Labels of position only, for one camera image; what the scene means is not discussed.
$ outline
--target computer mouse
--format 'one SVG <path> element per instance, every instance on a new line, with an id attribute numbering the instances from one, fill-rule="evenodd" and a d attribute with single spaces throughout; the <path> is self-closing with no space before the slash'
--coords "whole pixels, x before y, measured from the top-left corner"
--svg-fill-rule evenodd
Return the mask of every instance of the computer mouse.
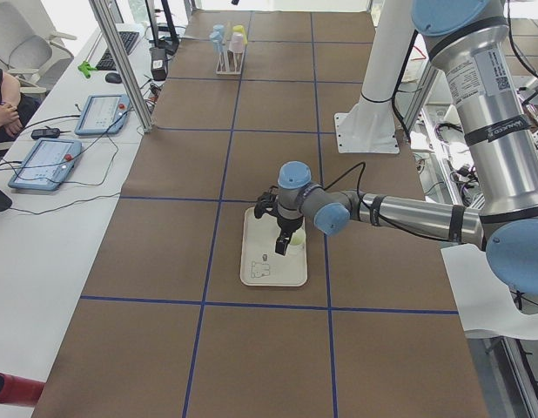
<path id="1" fill-rule="evenodd" d="M 104 76 L 104 81 L 107 83 L 120 84 L 122 83 L 122 78 L 117 72 L 109 72 Z"/>

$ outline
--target cable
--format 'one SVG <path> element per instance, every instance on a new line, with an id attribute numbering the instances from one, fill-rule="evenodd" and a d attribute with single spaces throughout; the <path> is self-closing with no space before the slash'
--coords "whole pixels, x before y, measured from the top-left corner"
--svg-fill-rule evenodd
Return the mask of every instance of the cable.
<path id="1" fill-rule="evenodd" d="M 405 132 L 405 135 L 407 136 L 408 143 L 412 142 L 412 139 L 410 137 L 410 131 L 408 130 L 407 125 L 405 124 L 404 117 L 400 114 L 399 109 L 397 108 L 397 104 L 395 103 L 395 99 L 397 97 L 397 93 L 399 93 L 399 92 L 412 93 L 412 91 L 400 91 L 399 87 L 400 87 L 400 83 L 402 83 L 402 76 L 404 76 L 405 69 L 407 68 L 408 61 L 410 60 L 410 54 L 412 53 L 412 49 L 414 47 L 414 43 L 416 41 L 417 36 L 418 36 L 418 32 L 415 30 L 413 32 L 413 34 L 412 34 L 412 38 L 410 40 L 410 45 L 408 47 L 407 54 L 405 55 L 405 59 L 404 59 L 404 61 L 402 63 L 402 67 L 400 68 L 399 76 L 397 77 L 397 83 L 395 84 L 394 89 L 393 89 L 393 95 L 390 98 L 385 99 L 385 100 L 373 100 L 371 98 L 367 98 L 364 95 L 363 91 L 360 92 L 360 95 L 370 103 L 380 104 L 380 103 L 386 103 L 388 101 L 391 101 L 391 106 L 393 107 L 394 116 L 399 120 L 400 126 L 402 126 L 402 130 Z"/>
<path id="2" fill-rule="evenodd" d="M 79 117 L 80 117 L 80 115 L 63 115 L 63 116 L 56 116 L 54 118 L 48 118 L 48 119 L 44 119 L 44 120 L 39 120 L 38 122 L 34 122 L 34 123 L 30 124 L 30 125 L 25 126 L 19 133 L 22 133 L 27 128 L 31 128 L 32 126 L 40 125 L 40 124 L 43 124 L 45 122 L 50 122 L 51 120 L 58 120 L 58 119 L 64 119 L 64 118 L 79 118 Z"/>
<path id="3" fill-rule="evenodd" d="M 58 184 L 60 184 L 60 183 L 68 183 L 68 184 L 72 184 L 72 185 L 87 185 L 87 186 L 102 185 L 104 183 L 104 181 L 106 180 L 106 176 L 108 175 L 109 171 L 111 170 L 112 163 L 114 163 L 114 158 L 117 156 L 118 151 L 120 150 L 118 145 L 116 145 L 116 143 L 112 140 L 112 138 L 111 138 L 111 136 L 109 134 L 106 134 L 106 137 L 109 139 L 109 141 L 111 141 L 111 144 L 114 145 L 116 150 L 112 154 L 111 161 L 109 161 L 109 164 L 107 165 L 106 170 L 104 171 L 104 176 L 103 176 L 103 179 L 101 181 L 99 181 L 98 183 L 92 184 L 92 183 L 82 183 L 80 181 L 64 181 L 64 182 L 62 182 L 62 181 L 54 181 L 54 180 L 52 180 L 53 183 L 58 183 Z"/>
<path id="4" fill-rule="evenodd" d="M 362 181 L 362 176 L 364 175 L 364 171 L 366 170 L 366 162 L 362 162 L 362 163 L 360 163 L 360 165 L 362 165 L 362 168 L 360 170 L 360 174 L 358 176 L 358 181 L 356 183 L 356 194 L 358 195 L 358 200 L 359 200 L 359 203 L 358 203 L 358 220 L 361 220 L 360 219 L 360 205 L 364 205 L 367 208 L 368 211 L 372 210 L 372 208 L 370 206 L 368 206 L 367 203 L 364 201 L 364 196 L 360 193 L 360 183 Z M 390 220 L 386 216 L 383 216 L 379 212 L 377 213 L 377 216 L 378 216 L 378 218 L 385 220 L 389 225 L 394 226 L 395 228 L 400 229 L 401 231 L 403 231 L 405 233 L 410 233 L 411 235 L 413 235 L 415 237 L 419 237 L 419 238 L 423 238 L 423 239 L 430 239 L 432 241 L 451 242 L 448 239 L 430 237 L 428 235 L 423 235 L 421 233 L 415 233 L 413 231 L 410 231 L 409 229 L 406 229 L 404 226 L 400 226 L 400 225 L 392 222 L 392 220 Z"/>
<path id="5" fill-rule="evenodd" d="M 0 163 L 0 165 L 9 165 L 11 167 L 12 164 L 22 164 L 22 161 L 4 161 L 3 163 Z"/>
<path id="6" fill-rule="evenodd" d="M 391 105 L 393 107 L 394 116 L 396 116 L 397 119 L 399 120 L 400 126 L 402 126 L 402 130 L 405 132 L 405 135 L 407 136 L 409 144 L 412 143 L 412 138 L 410 137 L 410 131 L 408 130 L 407 124 L 405 124 L 404 117 L 400 114 L 400 111 L 397 108 L 397 104 L 396 104 L 395 99 L 397 98 L 397 92 L 399 90 L 400 83 L 402 83 L 402 76 L 404 76 L 404 72 L 405 72 L 405 69 L 407 68 L 408 60 L 410 59 L 410 54 L 412 53 L 412 49 L 413 49 L 414 44 L 416 42 L 417 36 L 418 36 L 418 31 L 415 30 L 413 32 L 413 34 L 412 34 L 412 38 L 410 39 L 410 46 L 408 48 L 407 54 L 405 55 L 405 60 L 402 63 L 402 68 L 401 68 L 401 70 L 399 72 L 399 76 L 397 78 L 397 84 L 394 86 L 393 97 L 391 99 Z"/>
<path id="7" fill-rule="evenodd" d="M 527 299 L 527 298 L 525 298 L 524 296 L 522 296 L 524 293 L 521 293 L 521 292 L 513 292 L 513 291 L 511 291 L 511 293 L 512 293 L 513 295 L 519 297 L 520 299 L 525 300 L 526 302 L 529 302 L 529 303 L 531 303 L 531 304 L 533 304 L 533 305 L 536 305 L 536 306 L 538 307 L 538 303 L 536 303 L 536 302 L 534 302 L 533 300 Z"/>
<path id="8" fill-rule="evenodd" d="M 441 122 L 435 126 L 436 131 L 440 131 L 441 128 L 455 129 L 456 131 L 462 133 L 462 127 L 460 125 L 455 125 L 450 122 Z"/>
<path id="9" fill-rule="evenodd" d="M 509 43 L 511 44 L 511 49 L 513 50 L 514 56 L 516 57 L 516 59 L 518 59 L 519 63 L 521 63 L 521 65 L 524 67 L 526 71 L 528 71 L 530 74 L 532 74 L 534 77 L 538 79 L 538 71 L 536 71 L 532 66 L 525 63 L 521 55 L 519 54 L 519 52 L 516 50 L 516 46 L 514 44 L 514 39 L 513 39 L 513 27 L 511 24 L 511 0 L 507 0 L 507 21 L 508 21 L 508 26 L 509 26 Z M 536 96 L 538 96 L 538 87 L 535 89 L 534 93 L 532 93 L 528 98 L 526 98 L 522 102 L 522 106 L 528 105 L 528 103 L 530 103 L 530 101 Z"/>
<path id="10" fill-rule="evenodd" d="M 120 192 L 117 192 L 117 193 L 109 194 L 109 195 L 95 196 L 94 198 L 90 198 L 90 199 L 74 200 L 73 202 L 71 202 L 71 203 L 69 203 L 67 205 L 62 205 L 62 206 L 59 206 L 59 207 L 55 207 L 54 209 L 47 209 L 46 211 L 41 211 L 41 212 L 32 212 L 32 211 L 28 211 L 26 209 L 18 209 L 16 207 L 11 207 L 10 210 L 11 211 L 16 211 L 16 212 L 28 213 L 30 215 L 42 215 L 44 213 L 59 211 L 60 209 L 64 209 L 66 207 L 73 206 L 73 205 L 75 205 L 77 203 L 91 202 L 92 200 L 102 199 L 102 198 L 113 198 L 115 196 L 118 196 L 119 194 L 120 194 Z"/>
<path id="11" fill-rule="evenodd" d="M 443 180 L 440 180 L 440 181 L 437 181 L 437 182 L 433 183 L 432 186 L 429 189 L 427 189 L 426 192 L 424 192 L 424 196 L 427 196 L 434 189 L 434 187 L 436 187 L 437 185 L 440 185 L 440 184 L 445 184 L 445 182 Z"/>
<path id="12" fill-rule="evenodd" d="M 356 169 L 356 168 L 358 168 L 358 167 L 360 167 L 361 165 L 364 165 L 364 164 L 365 164 L 365 162 L 361 161 L 358 164 L 353 165 L 348 170 L 343 172 L 338 178 L 336 178 L 334 181 L 332 181 L 330 185 L 328 185 L 327 187 L 324 187 L 323 190 L 326 191 L 326 190 L 330 189 L 331 187 L 333 187 L 334 185 L 339 183 L 344 177 L 346 177 L 346 175 L 348 175 L 348 173 L 350 173 L 352 170 L 354 170 L 354 169 Z"/>

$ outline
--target white pillar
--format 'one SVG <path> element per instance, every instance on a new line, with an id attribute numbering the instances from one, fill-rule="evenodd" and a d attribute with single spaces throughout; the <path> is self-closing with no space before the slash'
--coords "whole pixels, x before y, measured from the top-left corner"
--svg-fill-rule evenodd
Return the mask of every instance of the white pillar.
<path id="1" fill-rule="evenodd" d="M 367 65 L 363 96 L 388 100 L 394 91 L 414 32 L 412 0 L 386 0 Z M 391 101 L 360 101 L 348 113 L 335 114 L 339 152 L 398 153 Z"/>

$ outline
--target green object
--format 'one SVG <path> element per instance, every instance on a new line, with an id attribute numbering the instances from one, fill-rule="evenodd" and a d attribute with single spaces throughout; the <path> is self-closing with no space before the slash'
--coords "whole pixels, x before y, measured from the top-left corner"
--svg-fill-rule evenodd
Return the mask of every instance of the green object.
<path id="1" fill-rule="evenodd" d="M 91 77 L 91 71 L 96 71 L 95 67 L 92 67 L 87 61 L 83 61 L 80 65 L 77 66 L 77 69 L 83 72 L 85 78 Z"/>

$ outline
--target robotic arm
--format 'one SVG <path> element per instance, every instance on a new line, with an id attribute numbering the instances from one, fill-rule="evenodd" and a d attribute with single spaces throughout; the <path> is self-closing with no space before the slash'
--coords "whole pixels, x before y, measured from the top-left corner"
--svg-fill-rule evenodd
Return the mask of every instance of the robotic arm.
<path id="1" fill-rule="evenodd" d="M 471 243 L 486 250 L 502 281 L 538 293 L 538 159 L 501 50 L 508 34 L 501 2 L 414 0 L 412 19 L 432 65 L 447 76 L 485 206 L 477 211 L 361 191 L 328 193 L 311 181 L 306 165 L 293 161 L 280 170 L 278 193 L 259 198 L 256 216 L 277 217 L 275 250 L 283 255 L 303 217 L 328 235 L 358 220 Z"/>

